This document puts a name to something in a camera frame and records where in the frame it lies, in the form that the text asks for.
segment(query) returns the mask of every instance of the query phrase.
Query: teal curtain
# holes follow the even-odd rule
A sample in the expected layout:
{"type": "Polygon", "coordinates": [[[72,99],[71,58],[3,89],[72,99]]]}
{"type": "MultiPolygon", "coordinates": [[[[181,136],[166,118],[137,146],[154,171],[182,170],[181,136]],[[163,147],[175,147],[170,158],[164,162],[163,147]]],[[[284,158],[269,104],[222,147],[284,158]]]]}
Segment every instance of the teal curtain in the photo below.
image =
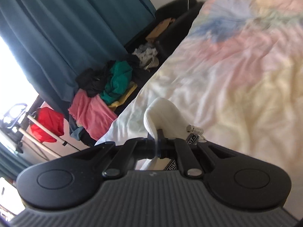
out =
{"type": "Polygon", "coordinates": [[[0,177],[16,180],[20,172],[31,165],[0,143],[0,177]]]}
{"type": "Polygon", "coordinates": [[[120,60],[154,12],[149,0],[0,0],[0,36],[39,95],[67,117],[75,77],[120,60]]]}

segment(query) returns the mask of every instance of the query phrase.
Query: cable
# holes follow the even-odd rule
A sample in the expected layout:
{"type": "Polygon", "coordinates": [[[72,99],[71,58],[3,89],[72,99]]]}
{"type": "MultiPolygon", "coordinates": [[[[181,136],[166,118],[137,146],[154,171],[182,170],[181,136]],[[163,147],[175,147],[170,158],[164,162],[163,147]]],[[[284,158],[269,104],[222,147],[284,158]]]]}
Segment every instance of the cable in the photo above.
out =
{"type": "Polygon", "coordinates": [[[31,150],[33,150],[33,151],[34,151],[37,155],[39,155],[42,159],[45,159],[45,160],[47,160],[47,161],[50,160],[50,159],[46,156],[46,154],[41,150],[41,148],[39,148],[39,147],[37,146],[37,144],[34,144],[32,141],[30,141],[30,142],[35,146],[35,148],[36,148],[41,154],[37,153],[37,151],[34,150],[26,141],[21,140],[21,142],[22,142],[22,143],[25,143],[31,150]]]}
{"type": "Polygon", "coordinates": [[[189,10],[189,0],[187,0],[187,11],[189,10]]]}
{"type": "Polygon", "coordinates": [[[75,146],[71,145],[70,143],[67,143],[67,144],[69,144],[70,146],[72,146],[72,147],[75,148],[76,150],[81,151],[80,149],[76,148],[75,146]]]}

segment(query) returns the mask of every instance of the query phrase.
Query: window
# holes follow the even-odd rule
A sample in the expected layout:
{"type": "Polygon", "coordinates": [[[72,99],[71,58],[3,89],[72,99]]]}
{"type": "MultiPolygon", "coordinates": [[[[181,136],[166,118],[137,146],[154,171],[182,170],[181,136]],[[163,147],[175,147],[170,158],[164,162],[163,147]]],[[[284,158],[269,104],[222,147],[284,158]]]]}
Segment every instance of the window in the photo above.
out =
{"type": "MultiPolygon", "coordinates": [[[[26,103],[28,111],[33,103],[37,102],[37,98],[38,93],[28,82],[10,49],[0,37],[0,119],[3,120],[3,115],[17,103],[26,103]]],[[[11,115],[17,117],[18,111],[16,111],[15,114],[11,112],[11,115]]],[[[13,139],[14,142],[20,141],[21,137],[21,134],[10,134],[10,138],[13,139]]]]}

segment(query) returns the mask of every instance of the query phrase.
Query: pastel tie-dye bedspread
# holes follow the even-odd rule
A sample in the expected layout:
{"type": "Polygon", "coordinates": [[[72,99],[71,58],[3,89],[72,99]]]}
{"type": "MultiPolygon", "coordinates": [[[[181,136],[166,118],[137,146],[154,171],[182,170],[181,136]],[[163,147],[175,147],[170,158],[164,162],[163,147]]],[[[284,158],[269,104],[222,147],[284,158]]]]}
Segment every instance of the pastel tie-dye bedspread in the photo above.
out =
{"type": "Polygon", "coordinates": [[[207,140],[285,169],[286,209],[303,216],[303,0],[208,0],[98,143],[146,137],[143,114],[159,96],[207,140]]]}

